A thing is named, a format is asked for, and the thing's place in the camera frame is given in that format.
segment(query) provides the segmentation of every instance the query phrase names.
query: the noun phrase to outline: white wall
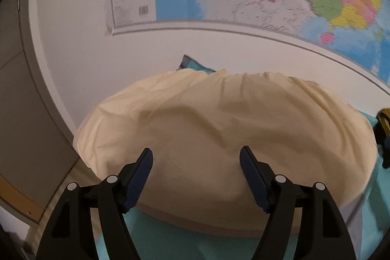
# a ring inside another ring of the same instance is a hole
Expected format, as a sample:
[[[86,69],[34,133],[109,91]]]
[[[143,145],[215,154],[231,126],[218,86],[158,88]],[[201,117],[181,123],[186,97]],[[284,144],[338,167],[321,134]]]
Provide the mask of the white wall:
[[[17,219],[15,216],[7,212],[0,206],[0,224],[5,231],[10,233],[11,237],[14,238],[14,234],[24,241],[27,237],[30,226],[23,221]]]
[[[104,0],[30,0],[29,10],[42,74],[72,131],[104,98],[139,79],[176,69],[183,54],[232,73],[274,71],[314,80],[371,115],[390,104],[389,89],[368,72],[286,35],[275,42],[269,31],[192,23],[187,26],[194,29],[112,36],[105,26]]]

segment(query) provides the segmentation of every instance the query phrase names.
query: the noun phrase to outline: white dot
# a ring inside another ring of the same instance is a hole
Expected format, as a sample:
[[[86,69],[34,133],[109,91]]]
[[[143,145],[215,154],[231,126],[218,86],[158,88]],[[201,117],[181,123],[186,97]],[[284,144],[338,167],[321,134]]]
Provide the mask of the white dot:
[[[325,185],[321,182],[316,183],[315,187],[318,188],[320,191],[325,190]]]
[[[277,176],[275,176],[275,180],[278,183],[284,183],[286,182],[286,177],[284,175],[278,174]]]
[[[117,180],[118,180],[118,177],[117,177],[116,175],[110,175],[110,176],[107,178],[107,182],[108,182],[108,183],[115,183]]]
[[[67,186],[66,188],[67,188],[69,191],[72,191],[72,190],[74,190],[76,187],[77,187],[77,183],[72,182],[72,183],[69,183],[68,186]]]

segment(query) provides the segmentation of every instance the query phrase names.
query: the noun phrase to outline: beige pillow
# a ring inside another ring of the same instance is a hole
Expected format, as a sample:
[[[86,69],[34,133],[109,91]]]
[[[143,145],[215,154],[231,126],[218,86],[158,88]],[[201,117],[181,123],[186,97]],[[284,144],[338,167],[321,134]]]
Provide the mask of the beige pillow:
[[[226,70],[138,81],[100,103],[73,145],[100,179],[149,147],[154,164],[138,208],[191,230],[243,237],[260,236],[268,215],[242,173],[242,146],[294,183],[324,182],[339,207],[361,194],[377,157],[368,120],[327,89]]]

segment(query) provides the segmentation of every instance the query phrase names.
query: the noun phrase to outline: barcode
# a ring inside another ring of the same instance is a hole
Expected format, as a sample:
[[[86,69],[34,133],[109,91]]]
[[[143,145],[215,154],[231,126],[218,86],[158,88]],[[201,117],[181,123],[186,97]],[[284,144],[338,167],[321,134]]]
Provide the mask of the barcode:
[[[140,16],[141,15],[147,15],[149,13],[148,6],[140,6]]]

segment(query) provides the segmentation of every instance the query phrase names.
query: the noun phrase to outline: blue gripper pad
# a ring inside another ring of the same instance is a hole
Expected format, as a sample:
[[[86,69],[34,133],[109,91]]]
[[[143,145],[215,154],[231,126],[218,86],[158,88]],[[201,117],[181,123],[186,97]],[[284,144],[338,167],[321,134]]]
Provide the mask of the blue gripper pad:
[[[130,181],[127,184],[126,201],[123,207],[126,212],[133,208],[140,198],[146,180],[153,166],[153,152],[146,148],[134,165]]]
[[[265,212],[270,208],[268,201],[268,186],[260,171],[256,167],[256,158],[250,151],[249,147],[245,146],[240,151],[240,165],[244,172],[246,181],[252,191],[256,204]]]

